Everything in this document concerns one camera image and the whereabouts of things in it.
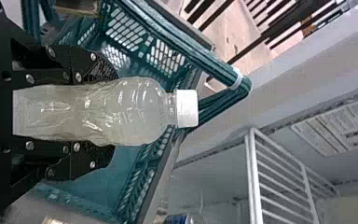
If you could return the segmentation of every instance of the shelf bar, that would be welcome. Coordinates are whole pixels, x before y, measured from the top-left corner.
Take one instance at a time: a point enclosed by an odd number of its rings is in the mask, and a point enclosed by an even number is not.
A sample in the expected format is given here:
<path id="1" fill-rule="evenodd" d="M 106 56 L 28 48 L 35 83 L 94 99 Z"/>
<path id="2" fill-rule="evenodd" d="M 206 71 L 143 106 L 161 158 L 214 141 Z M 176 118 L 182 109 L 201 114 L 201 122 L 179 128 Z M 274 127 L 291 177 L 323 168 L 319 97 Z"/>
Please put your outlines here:
<path id="1" fill-rule="evenodd" d="M 326 192 L 326 194 L 330 194 L 330 196 L 334 196 L 335 192 L 333 192 L 335 189 L 331 190 L 330 186 L 326 186 L 324 183 L 318 182 L 317 180 L 313 179 L 312 177 L 308 177 L 308 180 L 310 182 L 310 184 L 312 183 L 313 185 L 315 185 L 316 187 L 318 187 L 318 189 L 323 189 L 324 192 Z"/>
<path id="2" fill-rule="evenodd" d="M 308 201 L 310 204 L 310 212 L 312 213 L 313 223 L 319 224 L 318 213 L 316 212 L 315 202 L 312 198 L 312 192 L 310 191 L 310 182 L 308 181 L 307 170 L 304 164 L 301 165 L 301 170 L 305 178 L 305 190 L 307 192 Z"/>
<path id="3" fill-rule="evenodd" d="M 190 3 L 185 7 L 185 12 L 190 13 L 194 7 L 200 2 L 200 0 L 191 0 Z"/>
<path id="4" fill-rule="evenodd" d="M 226 8 L 228 8 L 235 0 L 226 0 L 226 2 L 224 2 L 222 4 L 222 6 L 220 6 L 213 14 L 210 18 L 208 18 L 199 28 L 199 30 L 202 32 L 204 31 L 209 25 L 211 25 L 211 23 L 216 20 L 217 17 L 220 16 L 220 14 L 222 14 Z"/>
<path id="5" fill-rule="evenodd" d="M 188 22 L 194 24 L 206 10 L 213 4 L 215 0 L 204 0 L 199 7 L 194 11 L 193 14 L 187 19 Z"/>
<path id="6" fill-rule="evenodd" d="M 290 168 L 292 168 L 292 170 L 294 172 L 297 172 L 299 175 L 301 174 L 301 171 L 299 168 L 296 168 L 293 164 L 290 164 L 290 162 L 288 162 L 287 160 L 285 160 L 284 158 L 282 158 L 281 156 L 279 156 L 278 154 L 276 154 L 275 152 L 273 152 L 270 148 L 263 146 L 261 143 L 259 142 L 255 142 L 257 147 L 261 147 L 264 150 L 266 150 L 269 154 L 271 154 L 272 156 L 274 156 L 275 158 L 277 158 L 279 161 L 281 161 L 282 163 L 286 164 L 287 166 L 289 166 Z"/>
<path id="7" fill-rule="evenodd" d="M 302 200 L 303 202 L 305 202 L 305 203 L 308 203 L 308 202 L 309 202 L 309 200 L 308 200 L 306 197 L 302 196 L 301 194 L 295 192 L 295 191 L 292 190 L 292 189 L 287 188 L 285 185 L 281 184 L 279 181 L 277 181 L 276 179 L 272 178 L 271 176 L 266 175 L 266 174 L 263 174 L 263 173 L 261 173 L 261 172 L 258 172 L 258 174 L 259 174 L 260 176 L 266 178 L 268 181 L 270 181 L 270 182 L 274 183 L 275 185 L 279 186 L 280 188 L 285 189 L 285 190 L 291 192 L 293 195 L 297 196 L 297 198 L 300 199 L 300 200 Z"/>
<path id="8" fill-rule="evenodd" d="M 315 24 L 326 21 L 335 13 L 342 11 L 341 7 L 337 7 L 337 4 L 333 4 L 333 5 L 336 5 L 336 7 L 334 7 L 333 10 L 330 10 L 327 13 L 324 13 L 324 15 L 319 18 L 319 20 L 315 21 Z"/>
<path id="9" fill-rule="evenodd" d="M 310 189 L 311 189 L 312 191 L 315 191 L 315 192 L 319 193 L 320 195 L 322 195 L 322 196 L 325 197 L 325 198 L 330 198 L 330 197 L 333 197 L 333 196 L 334 196 L 334 195 L 329 195 L 329 194 L 323 192 L 323 191 L 321 190 L 321 188 L 315 188 L 315 187 L 312 186 L 311 184 L 310 184 Z"/>
<path id="10" fill-rule="evenodd" d="M 310 173 L 311 175 L 315 176 L 316 178 L 318 178 L 319 180 L 321 180 L 321 182 L 325 183 L 326 185 L 328 185 L 331 189 L 334 190 L 335 193 L 337 193 L 336 187 L 334 187 L 334 185 L 332 185 L 328 180 L 326 180 L 324 177 L 316 174 L 313 170 L 311 170 L 309 167 L 306 167 L 307 172 Z"/>
<path id="11" fill-rule="evenodd" d="M 277 0 L 270 0 L 267 2 L 267 4 L 261 8 L 254 16 L 254 20 L 257 19 L 257 17 L 259 17 L 263 12 L 265 12 L 267 9 L 269 9 L 269 7 L 271 7 Z"/>
<path id="12" fill-rule="evenodd" d="M 312 186 L 310 186 L 310 191 L 312 193 L 312 196 L 317 198 L 317 199 L 330 198 L 329 196 L 322 194 L 320 191 L 316 191 Z"/>
<path id="13" fill-rule="evenodd" d="M 269 211 L 267 211 L 265 209 L 263 209 L 263 214 L 265 214 L 265 215 L 267 215 L 269 217 L 275 218 L 277 220 L 280 220 L 281 222 L 284 222 L 286 224 L 296 224 L 296 223 L 290 221 L 289 219 L 286 219 L 284 217 L 280 217 L 280 216 L 278 216 L 278 215 L 276 215 L 274 213 L 271 213 L 271 212 L 269 212 Z"/>
<path id="14" fill-rule="evenodd" d="M 298 202 L 294 201 L 293 199 L 290 199 L 290 198 L 286 197 L 285 195 L 283 195 L 282 193 L 278 192 L 277 190 L 272 189 L 272 188 L 270 188 L 270 187 L 267 187 L 267 186 L 264 185 L 264 184 L 260 184 L 260 188 L 265 189 L 265 190 L 267 190 L 267 191 L 269 191 L 269 192 L 275 194 L 276 196 L 278 196 L 278 197 L 280 197 L 280 198 L 286 200 L 287 202 L 289 202 L 289 203 L 291 203 L 291 204 L 297 206 L 298 208 L 301 208 L 302 210 L 304 210 L 304 211 L 310 213 L 310 209 L 309 209 L 308 207 L 304 206 L 304 205 L 301 204 L 301 203 L 298 203 Z"/>
<path id="15" fill-rule="evenodd" d="M 251 1 L 249 1 L 248 3 L 246 3 L 246 6 L 250 6 L 253 2 L 254 2 L 255 0 L 251 0 Z"/>
<path id="16" fill-rule="evenodd" d="M 258 8 L 264 1 L 260 0 L 258 1 L 254 6 L 252 6 L 249 11 L 252 13 L 256 8 Z"/>
<path id="17" fill-rule="evenodd" d="M 327 9 L 325 9 L 323 12 L 317 14 L 315 17 L 312 17 L 309 21 L 306 21 L 305 23 L 301 24 L 298 28 L 296 28 L 294 31 L 292 31 L 290 34 L 286 35 L 285 37 L 283 37 L 281 40 L 279 40 L 277 43 L 273 44 L 270 48 L 271 49 L 275 49 L 276 47 L 278 47 L 281 43 L 283 43 L 284 41 L 286 41 L 287 39 L 289 39 L 291 36 L 293 36 L 295 33 L 304 30 L 305 28 L 309 27 L 310 25 L 312 25 L 313 23 L 315 23 L 317 20 L 319 20 L 319 18 L 321 18 L 323 15 L 325 15 L 326 13 L 328 13 L 330 10 L 333 10 L 333 8 L 335 8 L 337 5 L 331 5 L 330 7 L 328 7 Z M 268 41 L 266 41 L 266 45 L 269 44 L 272 41 L 272 39 L 269 39 Z"/>
<path id="18" fill-rule="evenodd" d="M 290 183 L 291 185 L 293 185 L 295 188 L 302 190 L 303 192 L 305 192 L 305 188 L 299 186 L 298 184 L 296 184 L 295 182 L 293 182 L 291 179 L 287 178 L 286 176 L 278 173 L 276 170 L 270 168 L 268 165 L 266 165 L 264 162 L 262 161 L 257 161 L 257 164 L 259 164 L 260 166 L 264 167 L 265 169 L 269 170 L 270 172 L 272 172 L 273 174 L 275 174 L 276 176 L 280 177 L 281 179 L 283 179 L 284 181 Z"/>
<path id="19" fill-rule="evenodd" d="M 261 208 L 260 182 L 257 171 L 257 158 L 255 155 L 255 134 L 252 130 L 245 136 L 246 161 L 248 164 L 248 185 L 250 217 L 252 224 L 263 224 L 263 214 Z"/>
<path id="20" fill-rule="evenodd" d="M 262 201 L 265 201 L 265 202 L 267 202 L 267 203 L 269 203 L 269 204 L 272 204 L 272 205 L 274 205 L 274 206 L 276 206 L 276 207 L 279 207 L 279 208 L 282 209 L 283 211 L 285 211 L 285 212 L 287 212 L 287 213 L 289 213 L 289 214 L 291 214 L 291 215 L 293 215 L 293 216 L 295 216 L 295 217 L 298 217 L 298 218 L 300 218 L 300 219 L 302 219 L 302 220 L 304 220 L 304 221 L 307 221 L 307 222 L 309 222 L 309 223 L 313 223 L 313 221 L 312 221 L 311 219 L 309 219 L 309 218 L 307 218 L 307 217 L 304 217 L 304 216 L 300 215 L 299 213 L 297 213 L 297 212 L 291 210 L 290 208 L 288 208 L 288 207 L 286 207 L 286 206 L 284 206 L 284 205 L 282 205 L 282 204 L 280 204 L 280 203 L 274 202 L 273 200 L 271 200 L 271 199 L 269 199 L 269 198 L 267 198 L 267 197 L 261 196 L 261 200 L 262 200 Z"/>
<path id="21" fill-rule="evenodd" d="M 292 154 L 290 154 L 289 152 L 286 151 L 286 149 L 284 149 L 283 147 L 281 147 L 280 145 L 276 144 L 274 141 L 272 141 L 269 137 L 267 137 L 265 134 L 261 133 L 260 131 L 258 131 L 256 128 L 252 128 L 254 129 L 255 134 L 257 134 L 258 137 L 260 137 L 261 139 L 263 139 L 264 141 L 266 141 L 267 143 L 269 143 L 270 145 L 272 145 L 273 147 L 275 147 L 276 149 L 278 149 L 281 153 L 283 153 L 286 157 L 290 158 L 292 161 L 295 161 L 298 166 L 301 167 L 302 162 L 299 161 L 296 157 L 294 157 Z"/>
<path id="22" fill-rule="evenodd" d="M 294 175 L 293 173 L 291 173 L 289 170 L 287 170 L 286 168 L 284 168 L 282 165 L 280 165 L 279 163 L 277 163 L 276 161 L 274 161 L 273 159 L 269 158 L 268 156 L 266 156 L 265 154 L 263 154 L 260 151 L 256 152 L 257 155 L 263 157 L 264 159 L 266 159 L 267 161 L 271 162 L 272 164 L 274 164 L 275 166 L 279 167 L 280 169 L 282 169 L 283 171 L 285 171 L 287 174 L 289 174 L 292 178 L 298 180 L 301 183 L 304 183 L 304 180 L 301 179 L 300 177 Z"/>

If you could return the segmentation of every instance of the clear plastic bottle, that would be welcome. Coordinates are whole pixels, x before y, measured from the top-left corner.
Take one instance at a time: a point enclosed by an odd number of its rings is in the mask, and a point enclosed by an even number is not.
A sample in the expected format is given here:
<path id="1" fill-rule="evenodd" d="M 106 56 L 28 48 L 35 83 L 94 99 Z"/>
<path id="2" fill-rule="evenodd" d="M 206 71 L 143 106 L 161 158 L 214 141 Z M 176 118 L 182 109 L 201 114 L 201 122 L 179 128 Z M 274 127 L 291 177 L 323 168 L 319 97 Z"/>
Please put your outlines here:
<path id="1" fill-rule="evenodd" d="M 164 224 L 205 224 L 205 221 L 200 214 L 183 213 L 167 216 Z"/>
<path id="2" fill-rule="evenodd" d="M 166 93 L 147 77 L 83 86 L 37 86 L 14 92 L 13 133 L 46 140 L 140 146 L 167 125 L 198 125 L 197 92 Z"/>

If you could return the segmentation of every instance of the metal bolt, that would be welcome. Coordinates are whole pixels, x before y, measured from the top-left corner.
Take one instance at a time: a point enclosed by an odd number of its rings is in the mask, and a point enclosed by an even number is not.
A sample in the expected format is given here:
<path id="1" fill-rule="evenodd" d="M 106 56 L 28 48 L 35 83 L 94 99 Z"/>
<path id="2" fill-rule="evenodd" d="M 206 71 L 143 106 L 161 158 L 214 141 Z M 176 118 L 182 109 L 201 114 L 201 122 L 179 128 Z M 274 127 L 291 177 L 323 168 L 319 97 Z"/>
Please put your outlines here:
<path id="1" fill-rule="evenodd" d="M 95 62 L 95 60 L 97 60 L 97 55 L 95 55 L 94 53 L 91 53 L 90 57 L 93 62 Z"/>
<path id="2" fill-rule="evenodd" d="M 51 168 L 48 168 L 48 177 L 52 177 L 52 176 L 54 176 L 55 174 L 54 174 L 54 170 L 53 169 L 51 169 Z"/>
<path id="3" fill-rule="evenodd" d="M 34 150 L 34 142 L 33 141 L 28 141 L 25 143 L 25 148 L 28 150 L 28 151 L 32 151 Z"/>
<path id="4" fill-rule="evenodd" d="M 81 75 L 80 75 L 80 73 L 76 73 L 75 78 L 76 78 L 77 82 L 81 82 Z"/>
<path id="5" fill-rule="evenodd" d="M 95 161 L 92 161 L 92 162 L 89 164 L 89 168 L 91 168 L 91 169 L 94 169 L 94 168 L 95 168 Z"/>
<path id="6" fill-rule="evenodd" d="M 48 47 L 48 55 L 50 55 L 52 58 L 56 57 L 54 49 L 52 49 L 51 47 Z"/>
<path id="7" fill-rule="evenodd" d="M 67 147 L 67 146 L 63 147 L 62 153 L 68 154 L 69 153 L 69 147 Z"/>
<path id="8" fill-rule="evenodd" d="M 63 72 L 62 73 L 62 75 L 63 75 L 63 78 L 65 78 L 65 80 L 69 80 L 69 76 L 68 76 L 68 73 L 67 72 Z"/>
<path id="9" fill-rule="evenodd" d="M 27 79 L 27 82 L 30 84 L 34 84 L 34 77 L 31 74 L 27 74 L 25 76 L 25 79 Z"/>
<path id="10" fill-rule="evenodd" d="M 74 151 L 75 151 L 75 152 L 80 151 L 80 143 L 75 143 L 75 145 L 74 145 Z"/>

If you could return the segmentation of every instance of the teal plastic crate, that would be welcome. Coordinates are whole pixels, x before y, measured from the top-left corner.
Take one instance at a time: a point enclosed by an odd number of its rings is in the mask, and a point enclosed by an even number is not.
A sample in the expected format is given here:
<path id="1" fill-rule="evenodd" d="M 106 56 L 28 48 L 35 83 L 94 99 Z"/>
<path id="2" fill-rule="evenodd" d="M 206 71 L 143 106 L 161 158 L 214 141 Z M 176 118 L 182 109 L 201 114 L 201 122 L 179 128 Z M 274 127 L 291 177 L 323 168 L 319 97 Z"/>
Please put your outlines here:
<path id="1" fill-rule="evenodd" d="M 55 36 L 54 44 L 80 46 L 101 52 L 117 69 L 119 77 L 152 77 L 166 91 L 194 89 L 205 71 L 231 86 L 238 74 L 231 66 L 186 33 L 167 21 L 144 1 L 103 0 L 100 18 L 71 18 Z M 246 97 L 251 82 L 244 77 L 236 90 L 222 91 L 200 101 L 200 124 Z M 141 147 L 117 147 L 105 169 L 96 170 L 76 181 L 45 181 L 34 188 L 42 198 L 73 207 L 86 215 L 110 223 L 141 221 L 140 210 L 148 206 L 152 182 L 166 162 L 172 142 L 179 134 L 194 129 L 167 127 L 154 143 Z"/>

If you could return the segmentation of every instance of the white railing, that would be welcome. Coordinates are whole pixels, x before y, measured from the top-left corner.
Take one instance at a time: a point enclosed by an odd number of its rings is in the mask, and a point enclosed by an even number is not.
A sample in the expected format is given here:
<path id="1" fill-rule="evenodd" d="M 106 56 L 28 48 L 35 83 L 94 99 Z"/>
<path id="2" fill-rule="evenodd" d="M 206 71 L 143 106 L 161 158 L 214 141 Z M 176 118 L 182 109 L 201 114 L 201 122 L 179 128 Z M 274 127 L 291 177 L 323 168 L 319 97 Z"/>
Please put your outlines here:
<path id="1" fill-rule="evenodd" d="M 338 196 L 335 187 L 255 128 L 244 142 L 251 224 L 319 224 L 314 200 Z"/>

